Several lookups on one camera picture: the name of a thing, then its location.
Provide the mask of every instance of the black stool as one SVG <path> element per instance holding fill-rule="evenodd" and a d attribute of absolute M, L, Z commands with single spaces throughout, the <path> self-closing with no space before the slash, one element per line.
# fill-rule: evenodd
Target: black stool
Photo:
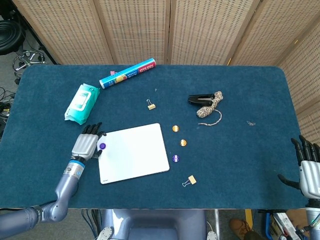
<path fill-rule="evenodd" d="M 24 50 L 23 43 L 26 39 L 25 30 L 13 20 L 0 21 L 0 55 L 12 52 L 17 54 L 13 60 L 12 68 L 17 77 L 16 84 L 19 84 L 23 69 L 33 64 L 45 64 L 45 56 L 42 52 L 33 48 Z"/>

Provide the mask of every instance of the binder clip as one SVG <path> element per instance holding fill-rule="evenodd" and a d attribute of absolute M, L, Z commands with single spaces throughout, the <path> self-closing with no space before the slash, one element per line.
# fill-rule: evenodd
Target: binder clip
<path fill-rule="evenodd" d="M 153 103 L 151 103 L 150 99 L 147 99 L 146 102 L 148 103 L 148 109 L 152 110 L 156 108 L 156 105 L 154 105 Z"/>
<path fill-rule="evenodd" d="M 186 187 L 189 184 L 195 184 L 197 181 L 195 179 L 195 177 L 193 175 L 191 175 L 190 177 L 188 177 L 188 180 L 186 182 L 182 183 L 182 186 Z"/>

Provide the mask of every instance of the blue table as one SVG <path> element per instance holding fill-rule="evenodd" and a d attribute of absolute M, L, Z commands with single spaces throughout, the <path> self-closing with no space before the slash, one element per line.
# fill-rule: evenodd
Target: blue table
<path fill-rule="evenodd" d="M 84 128 L 64 121 L 69 103 L 80 84 L 99 87 L 111 70 L 126 67 L 40 65 L 25 71 L 0 143 L 0 208 L 56 199 L 56 185 Z M 219 115 L 199 119 L 188 95 L 217 91 L 223 94 L 217 107 L 221 122 L 198 125 Z M 146 99 L 156 109 L 149 111 Z M 160 123 L 170 170 L 102 185 L 98 163 L 91 160 L 70 208 L 293 209 L 306 203 L 277 178 L 281 173 L 298 180 L 290 138 L 300 134 L 285 75 L 277 67 L 157 65 L 102 89 L 87 121 L 97 122 L 106 132 Z M 180 131 L 173 132 L 173 125 Z M 171 161 L 175 154 L 178 163 Z M 182 187 L 190 175 L 197 183 Z"/>

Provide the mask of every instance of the green wet wipes package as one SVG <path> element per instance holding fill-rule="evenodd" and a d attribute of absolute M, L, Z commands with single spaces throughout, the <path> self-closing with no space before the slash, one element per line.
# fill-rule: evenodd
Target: green wet wipes package
<path fill-rule="evenodd" d="M 73 97 L 68 109 L 64 113 L 64 120 L 84 124 L 94 107 L 100 93 L 100 88 L 83 83 Z"/>

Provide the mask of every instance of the beige partition panel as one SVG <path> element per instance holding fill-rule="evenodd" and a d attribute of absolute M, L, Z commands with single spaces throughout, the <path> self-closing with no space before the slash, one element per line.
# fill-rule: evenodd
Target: beige partition panel
<path fill-rule="evenodd" d="M 13 0 L 60 64 L 113 64 L 93 0 Z"/>
<path fill-rule="evenodd" d="M 301 133 L 320 144 L 320 21 L 279 66 L 288 82 Z"/>
<path fill-rule="evenodd" d="M 301 134 L 320 146 L 320 108 L 298 118 Z"/>
<path fill-rule="evenodd" d="M 319 0 L 264 0 L 250 23 L 233 65 L 274 65 L 320 10 Z"/>
<path fill-rule="evenodd" d="M 116 64 L 167 61 L 170 0 L 94 0 Z"/>
<path fill-rule="evenodd" d="M 172 0 L 168 63 L 224 64 L 257 0 Z"/>

